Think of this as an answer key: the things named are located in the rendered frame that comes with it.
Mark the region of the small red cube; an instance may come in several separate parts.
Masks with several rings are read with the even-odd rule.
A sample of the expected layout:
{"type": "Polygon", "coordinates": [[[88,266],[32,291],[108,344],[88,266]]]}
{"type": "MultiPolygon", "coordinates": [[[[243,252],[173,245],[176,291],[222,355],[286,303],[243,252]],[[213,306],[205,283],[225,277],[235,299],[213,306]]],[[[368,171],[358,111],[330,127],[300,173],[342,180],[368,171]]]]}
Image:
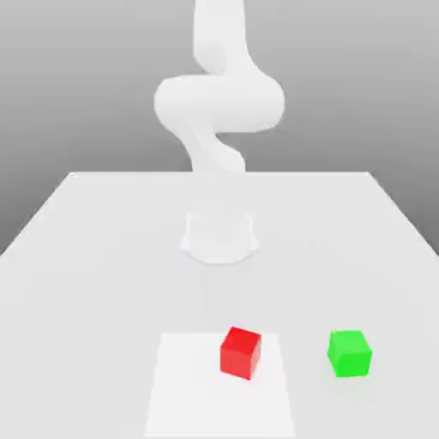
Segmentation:
{"type": "Polygon", "coordinates": [[[262,336],[231,327],[220,346],[219,369],[228,375],[250,380],[259,363],[262,336]]]}

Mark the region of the small green cube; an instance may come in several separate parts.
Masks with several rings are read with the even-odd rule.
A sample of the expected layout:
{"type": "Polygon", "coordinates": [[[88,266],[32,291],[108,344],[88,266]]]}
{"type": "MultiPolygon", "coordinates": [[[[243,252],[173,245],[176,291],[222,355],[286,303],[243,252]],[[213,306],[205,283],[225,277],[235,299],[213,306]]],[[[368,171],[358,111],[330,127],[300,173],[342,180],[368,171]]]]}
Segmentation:
{"type": "Polygon", "coordinates": [[[337,377],[367,376],[372,350],[359,330],[332,331],[328,359],[337,377]]]}

